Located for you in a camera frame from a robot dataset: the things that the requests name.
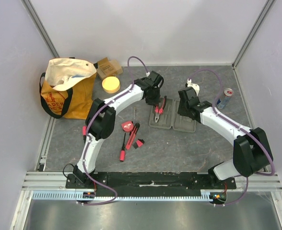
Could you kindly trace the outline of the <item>red black pliers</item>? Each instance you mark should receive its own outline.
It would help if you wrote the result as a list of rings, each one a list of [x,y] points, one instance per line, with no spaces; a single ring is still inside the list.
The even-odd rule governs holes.
[[[161,98],[160,102],[155,106],[155,116],[154,121],[157,123],[159,121],[160,116],[163,114],[165,106],[166,106],[167,96],[165,95]]]

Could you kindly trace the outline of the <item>grey plastic tool case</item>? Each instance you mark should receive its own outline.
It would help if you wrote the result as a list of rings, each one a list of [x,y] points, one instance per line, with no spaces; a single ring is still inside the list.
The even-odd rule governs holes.
[[[165,107],[159,119],[156,119],[156,107],[153,106],[151,108],[149,126],[158,129],[172,128],[175,131],[194,133],[196,131],[196,121],[177,113],[179,99],[174,100],[165,96],[160,99],[159,108],[163,106],[164,99],[166,99]]]

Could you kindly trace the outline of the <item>red utility knife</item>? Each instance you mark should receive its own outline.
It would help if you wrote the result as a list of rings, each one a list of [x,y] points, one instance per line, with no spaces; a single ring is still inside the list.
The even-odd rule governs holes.
[[[139,123],[136,123],[136,124],[134,125],[133,130],[131,131],[130,136],[129,136],[129,139],[128,139],[128,141],[127,141],[127,144],[126,144],[126,149],[127,149],[127,150],[129,150],[130,147],[131,147],[131,145],[133,144],[133,141],[134,141],[134,139],[135,139],[135,137],[136,137],[136,135],[137,135],[137,132],[138,132],[139,128],[140,128],[140,124],[139,124]]]

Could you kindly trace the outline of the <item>large red screwdriver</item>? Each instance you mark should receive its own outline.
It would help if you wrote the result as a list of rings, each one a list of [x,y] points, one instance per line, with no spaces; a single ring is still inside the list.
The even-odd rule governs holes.
[[[123,143],[122,143],[122,147],[121,147],[121,152],[120,152],[120,156],[119,156],[119,161],[123,162],[125,160],[125,149],[126,149],[126,145],[125,145],[125,139],[126,139],[126,133],[124,134],[124,139],[123,139]]]

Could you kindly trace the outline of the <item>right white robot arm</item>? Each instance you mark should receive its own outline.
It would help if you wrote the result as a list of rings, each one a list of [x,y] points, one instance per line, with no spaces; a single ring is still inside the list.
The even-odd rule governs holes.
[[[233,146],[233,158],[209,170],[207,183],[211,188],[219,188],[230,177],[275,173],[273,155],[263,129],[243,126],[219,112],[210,102],[201,102],[192,86],[179,90],[178,94],[179,115],[213,129]]]

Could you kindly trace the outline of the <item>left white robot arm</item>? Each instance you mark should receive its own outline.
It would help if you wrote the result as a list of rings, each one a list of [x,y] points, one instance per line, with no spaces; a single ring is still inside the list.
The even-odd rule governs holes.
[[[93,184],[91,173],[95,170],[96,159],[104,140],[114,130],[117,113],[143,99],[147,105],[157,105],[163,83],[163,77],[152,71],[146,77],[134,80],[128,88],[115,96],[93,101],[86,119],[86,140],[82,156],[73,169],[78,185],[88,188]]]

